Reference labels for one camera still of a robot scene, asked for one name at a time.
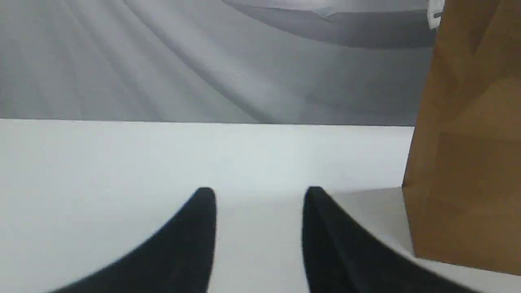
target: paper bag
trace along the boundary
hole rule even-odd
[[[520,0],[447,0],[403,191],[418,257],[521,275]]]

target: gray fabric backdrop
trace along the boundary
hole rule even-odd
[[[3,0],[0,117],[412,125],[434,39],[426,7]]]

